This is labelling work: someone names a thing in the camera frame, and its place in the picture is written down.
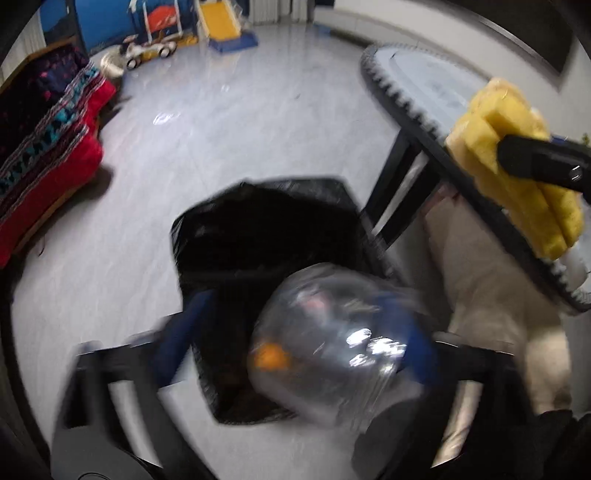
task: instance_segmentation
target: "toy car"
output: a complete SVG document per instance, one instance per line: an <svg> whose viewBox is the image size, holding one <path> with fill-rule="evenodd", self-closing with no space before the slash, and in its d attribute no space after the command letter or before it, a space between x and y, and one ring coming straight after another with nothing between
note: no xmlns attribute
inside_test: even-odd
<svg viewBox="0 0 591 480"><path fill-rule="evenodd" d="M172 55L177 49L175 41L162 41L145 45L138 45L135 43L137 35L130 35L124 39L119 49L120 55L124 58L124 62L129 70L133 70L142 63L143 56L160 56L165 59Z"/></svg>

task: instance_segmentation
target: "folded blanket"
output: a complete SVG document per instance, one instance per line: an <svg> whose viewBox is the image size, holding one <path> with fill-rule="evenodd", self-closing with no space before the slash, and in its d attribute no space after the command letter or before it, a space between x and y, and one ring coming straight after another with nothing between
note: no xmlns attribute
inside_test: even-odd
<svg viewBox="0 0 591 480"><path fill-rule="evenodd" d="M29 61L0 92L0 268L20 237L102 159L96 117L115 88L75 46Z"/></svg>

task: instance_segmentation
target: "yellow slide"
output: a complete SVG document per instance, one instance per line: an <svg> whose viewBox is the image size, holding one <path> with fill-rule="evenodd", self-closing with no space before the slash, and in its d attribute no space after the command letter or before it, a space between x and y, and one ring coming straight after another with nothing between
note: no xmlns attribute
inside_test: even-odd
<svg viewBox="0 0 591 480"><path fill-rule="evenodd" d="M201 4L201 13L210 38L225 41L240 37L240 24L228 2Z"/></svg>

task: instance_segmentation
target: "yellow sponge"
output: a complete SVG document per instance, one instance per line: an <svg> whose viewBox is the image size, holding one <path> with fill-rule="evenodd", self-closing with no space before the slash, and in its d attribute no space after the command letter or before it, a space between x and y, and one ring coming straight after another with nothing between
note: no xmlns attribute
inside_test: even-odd
<svg viewBox="0 0 591 480"><path fill-rule="evenodd" d="M510 93L491 93L480 103L478 114L500 138L505 135L530 137L534 133L534 118L530 110Z"/></svg>
<svg viewBox="0 0 591 480"><path fill-rule="evenodd" d="M581 235L583 213L578 194L561 187L510 176L496 161L497 143L508 134L549 140L541 114L513 85L491 81L470 102L446 145L474 178L478 190L503 206L538 257L555 260Z"/></svg>
<svg viewBox="0 0 591 480"><path fill-rule="evenodd" d="M468 110L470 112L476 112L480 107L480 102L491 93L495 92L502 92L503 95L510 93L513 95L513 97L516 97L525 107L530 107L530 104L515 85L507 82L505 79L495 77L491 79L491 81L488 82L486 86L474 96L474 98L470 101Z"/></svg>
<svg viewBox="0 0 591 480"><path fill-rule="evenodd" d="M497 173L496 145L500 138L481 117L473 115L464 127L462 138L470 152L491 172Z"/></svg>
<svg viewBox="0 0 591 480"><path fill-rule="evenodd" d="M538 257L546 257L544 242L530 224L526 213L522 211L519 204L513 200L507 186L501 182L498 175L486 168L478 158L472 154L463 138L462 134L472 115L466 114L461 117L452 133L446 139L446 147L456 162L464 169L468 175L473 177L478 191L485 197L490 198L497 204L505 208L511 222L527 239L531 248Z"/></svg>

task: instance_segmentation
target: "table leg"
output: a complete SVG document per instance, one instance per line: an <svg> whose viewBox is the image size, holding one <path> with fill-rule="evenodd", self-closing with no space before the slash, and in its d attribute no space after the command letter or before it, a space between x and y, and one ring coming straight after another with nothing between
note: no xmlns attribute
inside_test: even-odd
<svg viewBox="0 0 591 480"><path fill-rule="evenodd" d="M412 144L402 131L398 133L382 172L379 174L374 190L364 208L372 225L378 223L384 214L386 207L400 188L400 184L420 151L420 147Z"/></svg>
<svg viewBox="0 0 591 480"><path fill-rule="evenodd" d="M419 209L423 206L423 203L434 192L440 180L441 177L435 171L432 160L430 160L380 231L380 236L386 245L392 245L402 232L406 230Z"/></svg>

